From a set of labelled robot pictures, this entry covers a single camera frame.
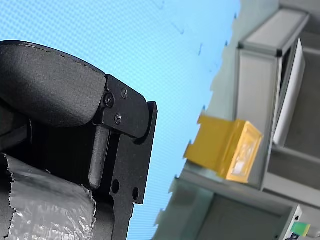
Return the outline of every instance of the white panel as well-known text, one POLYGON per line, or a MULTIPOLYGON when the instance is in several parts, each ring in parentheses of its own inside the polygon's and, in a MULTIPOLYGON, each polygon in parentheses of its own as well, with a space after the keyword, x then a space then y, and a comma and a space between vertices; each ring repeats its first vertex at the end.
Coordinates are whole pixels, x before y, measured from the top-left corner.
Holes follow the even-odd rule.
POLYGON ((239 52, 236 118, 251 122, 263 134, 249 177, 249 183, 258 188, 263 184, 268 165, 281 65, 281 58, 245 50, 239 52))
POLYGON ((245 42, 279 49, 306 17, 306 13, 281 9, 245 42))
POLYGON ((299 39, 297 49, 295 52, 295 57, 293 61, 288 88, 284 98, 279 121, 276 126, 274 137, 273 137, 273 142, 277 145, 278 144, 284 145, 286 141, 291 120, 295 112, 299 92, 301 89, 305 67, 306 67, 306 61, 304 58, 302 44, 299 39))
POLYGON ((270 119, 277 82, 277 58, 240 51, 238 119, 250 121, 263 135, 270 119))

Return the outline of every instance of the plastic wrap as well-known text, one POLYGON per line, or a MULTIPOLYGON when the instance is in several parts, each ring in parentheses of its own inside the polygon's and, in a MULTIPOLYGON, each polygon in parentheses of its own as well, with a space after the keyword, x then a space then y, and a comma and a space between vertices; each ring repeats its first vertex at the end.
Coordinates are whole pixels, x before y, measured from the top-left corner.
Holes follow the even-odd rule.
POLYGON ((96 202, 74 183, 6 156, 15 210, 7 240, 89 240, 96 202))

